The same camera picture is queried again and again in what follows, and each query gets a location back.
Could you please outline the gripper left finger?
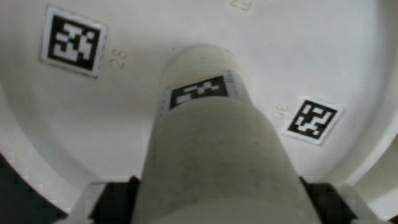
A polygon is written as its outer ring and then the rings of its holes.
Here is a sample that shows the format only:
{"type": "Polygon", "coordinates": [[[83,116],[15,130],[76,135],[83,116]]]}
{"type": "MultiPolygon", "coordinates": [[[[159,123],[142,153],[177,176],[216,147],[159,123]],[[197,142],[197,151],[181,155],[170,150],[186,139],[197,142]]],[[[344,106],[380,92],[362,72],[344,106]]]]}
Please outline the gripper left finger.
{"type": "Polygon", "coordinates": [[[71,213],[55,224],[131,224],[140,180],[87,185],[71,213]]]}

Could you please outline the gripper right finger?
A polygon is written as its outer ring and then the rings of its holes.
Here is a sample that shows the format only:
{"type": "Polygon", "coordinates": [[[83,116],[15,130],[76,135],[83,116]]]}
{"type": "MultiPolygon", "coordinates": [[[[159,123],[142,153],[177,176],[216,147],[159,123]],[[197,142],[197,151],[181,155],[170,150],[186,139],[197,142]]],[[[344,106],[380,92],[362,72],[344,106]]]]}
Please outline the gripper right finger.
{"type": "Polygon", "coordinates": [[[300,182],[321,224],[385,224],[348,186],[300,182]]]}

